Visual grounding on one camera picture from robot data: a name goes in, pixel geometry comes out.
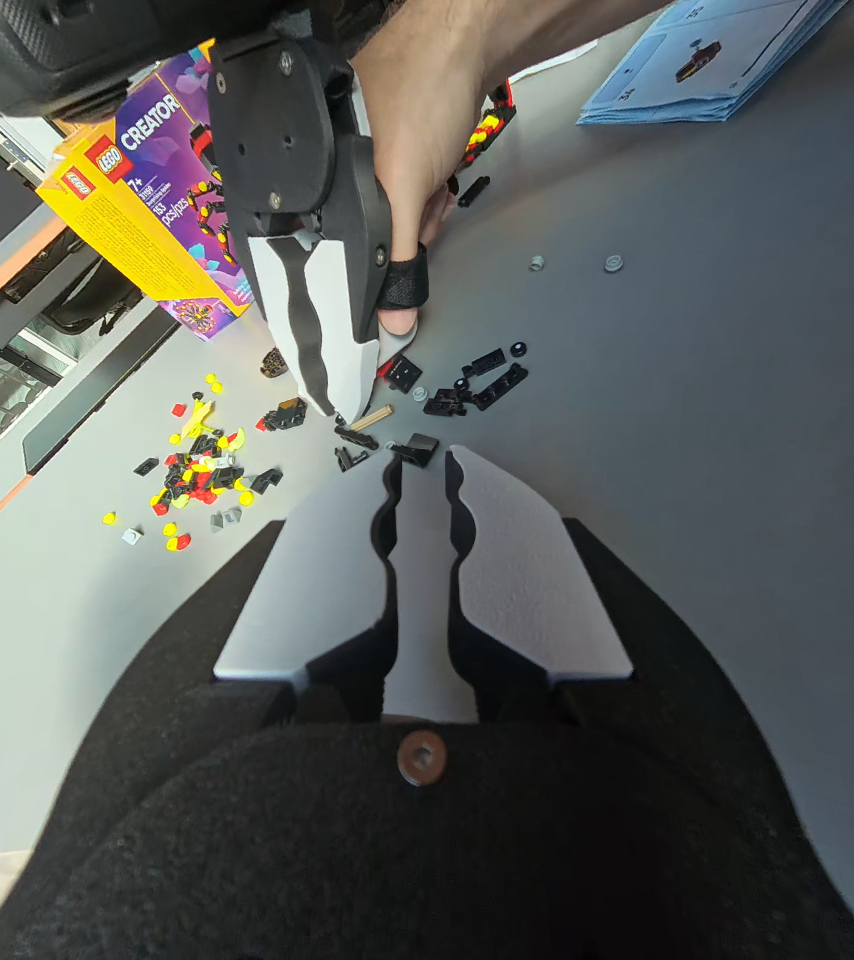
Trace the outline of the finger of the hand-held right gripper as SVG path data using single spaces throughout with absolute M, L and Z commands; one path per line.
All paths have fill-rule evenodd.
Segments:
M 296 236 L 251 236 L 247 246 L 261 312 L 298 392 L 321 414 L 332 417 L 321 321 L 306 282 L 312 247 Z
M 354 332 L 344 243 L 320 239 L 306 260 L 304 277 L 319 322 L 326 397 L 336 413 L 353 424 L 371 399 L 379 342 L 377 337 L 360 342 Z

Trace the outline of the black sloped brick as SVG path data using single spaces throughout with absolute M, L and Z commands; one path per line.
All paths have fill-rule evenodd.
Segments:
M 437 438 L 413 433 L 406 443 L 389 440 L 385 447 L 400 457 L 404 463 L 425 470 L 441 446 Z

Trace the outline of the person's right forearm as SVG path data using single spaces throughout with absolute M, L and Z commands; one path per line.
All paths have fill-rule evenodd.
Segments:
M 400 2 L 354 57 L 428 69 L 461 63 L 500 80 L 598 41 L 670 6 L 664 1 Z

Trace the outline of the grey desk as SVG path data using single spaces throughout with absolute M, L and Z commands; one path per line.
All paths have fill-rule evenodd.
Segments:
M 401 397 L 385 439 L 463 443 L 576 517 L 693 628 L 783 769 L 854 910 L 854 2 L 719 124 L 575 126 L 640 22 L 517 86 L 492 185 L 433 247 L 411 359 L 429 387 L 513 339 L 529 380 L 485 414 Z M 606 273 L 621 255 L 624 267 Z M 531 258 L 545 260 L 529 270 Z M 29 850 L 109 690 L 273 517 L 337 475 L 318 419 L 249 441 L 276 491 L 170 556 L 109 454 L 163 450 L 178 398 L 290 396 L 236 322 L 174 333 L 0 510 L 0 853 Z

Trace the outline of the black bag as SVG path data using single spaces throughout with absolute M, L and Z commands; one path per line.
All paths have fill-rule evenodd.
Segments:
M 76 337 L 105 317 L 115 317 L 136 306 L 142 292 L 103 257 L 68 290 L 58 294 L 39 314 L 55 331 Z

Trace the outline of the yellow purple brick set box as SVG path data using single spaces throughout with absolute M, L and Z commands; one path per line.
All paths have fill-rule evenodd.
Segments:
M 77 126 L 38 190 L 67 227 L 205 341 L 254 302 L 210 126 L 213 44 L 163 61 L 112 117 Z

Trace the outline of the black brick with red part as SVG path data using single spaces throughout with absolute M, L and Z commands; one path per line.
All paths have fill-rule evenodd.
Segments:
M 421 379 L 423 370 L 403 354 L 395 354 L 377 369 L 376 378 L 390 390 L 408 395 Z

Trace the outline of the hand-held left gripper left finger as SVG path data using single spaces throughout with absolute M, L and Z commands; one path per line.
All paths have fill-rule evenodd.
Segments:
M 375 453 L 289 513 L 214 666 L 221 681 L 382 683 L 398 648 L 402 461 Z

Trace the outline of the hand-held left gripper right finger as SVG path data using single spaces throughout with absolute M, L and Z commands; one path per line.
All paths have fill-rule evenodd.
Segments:
M 547 683 L 624 680 L 634 666 L 559 512 L 463 445 L 447 452 L 451 542 L 467 643 L 490 640 Z

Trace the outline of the red yellow black brick assembly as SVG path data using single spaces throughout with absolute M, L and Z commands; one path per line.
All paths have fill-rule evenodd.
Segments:
M 448 180 L 448 192 L 457 197 L 460 186 L 457 174 L 461 174 L 488 149 L 501 135 L 505 127 L 517 115 L 517 107 L 511 81 L 506 78 L 487 94 L 491 106 L 484 110 L 481 119 L 472 132 L 460 162 Z

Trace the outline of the black and brown brick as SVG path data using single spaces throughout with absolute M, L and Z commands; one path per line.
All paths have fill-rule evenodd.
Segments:
M 277 432 L 302 426 L 308 405 L 301 397 L 280 402 L 273 410 L 267 411 L 255 423 L 255 429 L 261 432 Z

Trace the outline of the blue instruction booklet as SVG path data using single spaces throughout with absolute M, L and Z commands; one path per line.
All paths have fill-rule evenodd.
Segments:
M 583 105 L 577 125 L 725 121 L 843 6 L 675 2 Z

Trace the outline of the black brick with studs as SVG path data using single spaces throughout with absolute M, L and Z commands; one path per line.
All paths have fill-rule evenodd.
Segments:
M 434 396 L 426 399 L 423 412 L 435 417 L 463 417 L 468 413 L 468 406 L 472 403 L 473 393 L 470 390 L 469 380 L 459 378 L 453 387 L 437 389 Z

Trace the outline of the pile of small bricks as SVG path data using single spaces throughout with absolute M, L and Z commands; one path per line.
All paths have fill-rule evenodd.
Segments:
M 245 510 L 276 488 L 284 474 L 277 466 L 248 469 L 243 457 L 249 435 L 241 426 L 222 424 L 217 401 L 225 384 L 216 373 L 204 378 L 187 402 L 175 403 L 170 414 L 175 429 L 157 453 L 108 455 L 111 466 L 136 479 L 138 510 L 117 507 L 104 511 L 102 524 L 121 530 L 121 540 L 137 546 L 146 540 L 165 551 L 180 554 L 189 549 L 200 521 L 212 533 L 238 524 Z

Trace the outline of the person's right hand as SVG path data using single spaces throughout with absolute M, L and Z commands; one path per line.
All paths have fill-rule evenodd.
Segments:
M 415 260 L 455 206 L 448 181 L 481 114 L 485 64 L 453 58 L 358 54 L 352 65 L 373 139 L 375 175 L 389 201 L 391 264 Z

